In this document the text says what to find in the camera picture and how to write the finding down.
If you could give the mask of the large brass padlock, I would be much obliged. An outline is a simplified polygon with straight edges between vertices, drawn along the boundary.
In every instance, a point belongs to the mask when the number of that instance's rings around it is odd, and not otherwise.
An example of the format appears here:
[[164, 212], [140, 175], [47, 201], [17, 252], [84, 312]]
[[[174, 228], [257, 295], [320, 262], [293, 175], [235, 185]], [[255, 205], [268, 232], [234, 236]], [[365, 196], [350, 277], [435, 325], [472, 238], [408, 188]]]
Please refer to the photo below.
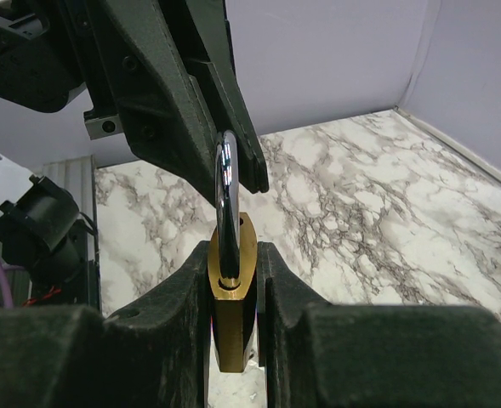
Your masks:
[[257, 303], [257, 236], [240, 211], [236, 135], [219, 135], [215, 157], [217, 226], [208, 247], [211, 323], [219, 370], [242, 373], [249, 361]]

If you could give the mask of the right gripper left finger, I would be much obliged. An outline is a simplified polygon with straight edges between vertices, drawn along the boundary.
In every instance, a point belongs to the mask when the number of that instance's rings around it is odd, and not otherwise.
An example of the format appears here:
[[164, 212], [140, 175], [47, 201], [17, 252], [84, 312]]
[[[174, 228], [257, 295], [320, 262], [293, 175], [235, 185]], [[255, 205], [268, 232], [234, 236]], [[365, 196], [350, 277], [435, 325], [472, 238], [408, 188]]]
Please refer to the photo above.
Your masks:
[[109, 317], [87, 306], [0, 309], [0, 407], [204, 407], [208, 244]]

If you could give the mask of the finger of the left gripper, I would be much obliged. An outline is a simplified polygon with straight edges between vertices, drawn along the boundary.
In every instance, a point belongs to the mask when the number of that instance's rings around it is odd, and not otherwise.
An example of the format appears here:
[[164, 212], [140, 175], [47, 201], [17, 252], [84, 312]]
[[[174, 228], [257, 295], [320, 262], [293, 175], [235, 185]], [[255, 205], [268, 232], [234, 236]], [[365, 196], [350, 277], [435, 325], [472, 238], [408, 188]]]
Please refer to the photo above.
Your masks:
[[240, 179], [251, 193], [265, 193], [265, 157], [234, 70], [231, 29], [224, 1], [184, 1], [189, 22], [183, 61], [202, 90], [218, 131], [236, 135]]
[[130, 150], [213, 203], [216, 128], [159, 3], [88, 1], [86, 9]]

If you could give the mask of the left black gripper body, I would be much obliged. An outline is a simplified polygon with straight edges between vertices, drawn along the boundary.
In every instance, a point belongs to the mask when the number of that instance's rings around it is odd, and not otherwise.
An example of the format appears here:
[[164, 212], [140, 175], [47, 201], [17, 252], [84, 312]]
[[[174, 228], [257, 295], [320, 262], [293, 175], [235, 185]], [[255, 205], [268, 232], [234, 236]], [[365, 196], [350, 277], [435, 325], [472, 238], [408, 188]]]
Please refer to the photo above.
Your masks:
[[91, 139], [118, 132], [118, 114], [84, 1], [0, 1], [0, 98], [55, 113], [83, 91]]

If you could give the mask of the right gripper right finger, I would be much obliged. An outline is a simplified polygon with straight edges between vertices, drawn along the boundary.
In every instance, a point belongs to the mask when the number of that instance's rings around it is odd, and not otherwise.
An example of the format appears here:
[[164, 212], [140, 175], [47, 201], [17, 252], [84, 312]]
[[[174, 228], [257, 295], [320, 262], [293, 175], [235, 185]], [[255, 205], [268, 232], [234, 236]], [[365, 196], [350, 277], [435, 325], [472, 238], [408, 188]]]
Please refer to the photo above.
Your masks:
[[258, 245], [270, 407], [501, 407], [501, 323], [468, 306], [326, 301]]

